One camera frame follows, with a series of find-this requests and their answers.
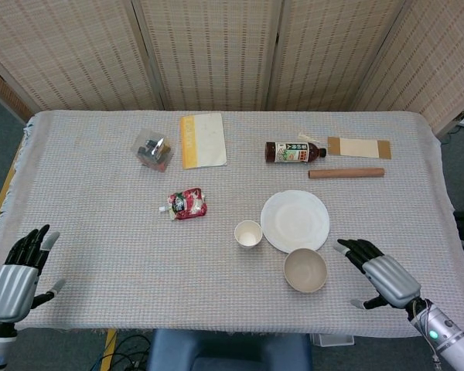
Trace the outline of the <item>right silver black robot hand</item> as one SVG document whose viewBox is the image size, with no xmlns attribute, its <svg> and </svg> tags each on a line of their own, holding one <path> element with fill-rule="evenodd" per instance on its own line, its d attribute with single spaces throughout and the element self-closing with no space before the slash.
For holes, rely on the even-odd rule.
<svg viewBox="0 0 464 371">
<path fill-rule="evenodd" d="M 367 301 L 352 299 L 351 305 L 370 310 L 390 305 L 405 309 L 421 295 L 421 285 L 392 256 L 367 240 L 338 239 L 334 249 L 345 256 L 375 287 L 378 296 Z"/>
</svg>

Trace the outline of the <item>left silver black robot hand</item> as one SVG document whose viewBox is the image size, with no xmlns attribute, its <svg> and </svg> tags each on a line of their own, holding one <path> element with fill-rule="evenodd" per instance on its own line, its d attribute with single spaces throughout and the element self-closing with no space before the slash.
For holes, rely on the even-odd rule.
<svg viewBox="0 0 464 371">
<path fill-rule="evenodd" d="M 65 285 L 61 278 L 45 293 L 36 293 L 49 253 L 60 237 L 48 231 L 46 224 L 15 242 L 0 267 L 0 322 L 20 322 L 31 310 L 55 298 Z"/>
</svg>

